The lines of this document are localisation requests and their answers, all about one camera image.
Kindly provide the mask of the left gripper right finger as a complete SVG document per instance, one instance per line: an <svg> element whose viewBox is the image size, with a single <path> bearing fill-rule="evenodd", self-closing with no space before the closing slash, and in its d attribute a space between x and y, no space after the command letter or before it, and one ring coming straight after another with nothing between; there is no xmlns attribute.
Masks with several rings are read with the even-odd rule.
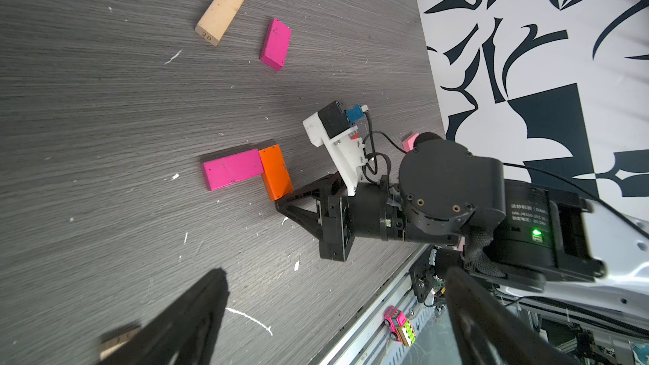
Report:
<svg viewBox="0 0 649 365"><path fill-rule="evenodd" d="M563 354L499 304L463 270L446 272L446 302L464 364L561 364Z"/></svg>

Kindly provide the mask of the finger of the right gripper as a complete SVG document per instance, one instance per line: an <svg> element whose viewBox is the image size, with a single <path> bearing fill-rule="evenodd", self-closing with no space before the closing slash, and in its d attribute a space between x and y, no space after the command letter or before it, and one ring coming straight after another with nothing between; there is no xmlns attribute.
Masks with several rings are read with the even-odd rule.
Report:
<svg viewBox="0 0 649 365"><path fill-rule="evenodd" d="M283 201L285 203L292 203L293 201L304 198L327 200L330 196L336 194L340 188L341 175L339 172L328 174L310 184L306 184L299 189L292 191L283 198Z"/></svg>
<svg viewBox="0 0 649 365"><path fill-rule="evenodd" d="M318 241L323 240L323 231L319 211L309 211L296 205L302 198L285 197L275 203L277 211L294 221Z"/></svg>

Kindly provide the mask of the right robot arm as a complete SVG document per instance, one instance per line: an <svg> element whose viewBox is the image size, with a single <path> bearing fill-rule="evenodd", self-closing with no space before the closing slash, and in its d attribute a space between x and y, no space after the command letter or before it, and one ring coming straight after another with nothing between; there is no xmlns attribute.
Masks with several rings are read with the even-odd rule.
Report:
<svg viewBox="0 0 649 365"><path fill-rule="evenodd" d="M350 190L335 173L277 209L318 240L325 260L345 261L357 238L430 244L438 277L457 266L515 297L648 316L644 229L581 189L507 179L502 162L434 133L417 137L396 184Z"/></svg>

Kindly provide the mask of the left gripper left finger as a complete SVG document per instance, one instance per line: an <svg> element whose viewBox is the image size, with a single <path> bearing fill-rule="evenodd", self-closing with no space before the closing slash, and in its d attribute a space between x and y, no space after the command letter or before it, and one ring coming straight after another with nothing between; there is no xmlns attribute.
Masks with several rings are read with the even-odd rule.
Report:
<svg viewBox="0 0 649 365"><path fill-rule="evenodd" d="M101 364L209 364L229 297L226 272L212 269Z"/></svg>

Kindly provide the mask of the orange block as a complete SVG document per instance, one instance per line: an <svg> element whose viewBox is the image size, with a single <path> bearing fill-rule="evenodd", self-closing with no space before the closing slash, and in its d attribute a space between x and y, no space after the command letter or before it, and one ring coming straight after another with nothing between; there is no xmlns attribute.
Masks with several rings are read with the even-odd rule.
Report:
<svg viewBox="0 0 649 365"><path fill-rule="evenodd" d="M279 145L272 145L259 152L264 172L263 181L270 200L277 201L293 191L292 180L287 170Z"/></svg>

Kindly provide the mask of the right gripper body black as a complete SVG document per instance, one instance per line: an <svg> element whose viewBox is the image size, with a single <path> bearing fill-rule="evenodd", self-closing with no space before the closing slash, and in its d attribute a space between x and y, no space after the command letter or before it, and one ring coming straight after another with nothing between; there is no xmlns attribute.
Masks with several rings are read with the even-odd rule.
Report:
<svg viewBox="0 0 649 365"><path fill-rule="evenodd" d="M319 201L319 255L344 262L357 238L405 239L406 218L388 182L358 185L353 196L341 188Z"/></svg>

